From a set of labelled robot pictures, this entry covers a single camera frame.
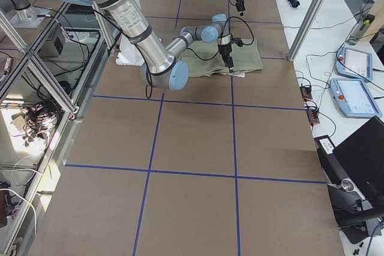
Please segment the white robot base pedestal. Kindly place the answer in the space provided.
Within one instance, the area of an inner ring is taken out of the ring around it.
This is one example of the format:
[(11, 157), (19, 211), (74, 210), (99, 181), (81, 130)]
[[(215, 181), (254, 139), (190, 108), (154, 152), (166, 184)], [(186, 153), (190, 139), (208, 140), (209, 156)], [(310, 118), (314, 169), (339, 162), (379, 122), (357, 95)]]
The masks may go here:
[(138, 49), (132, 45), (125, 36), (121, 37), (119, 52), (116, 58), (117, 65), (130, 65), (140, 67), (144, 59)]

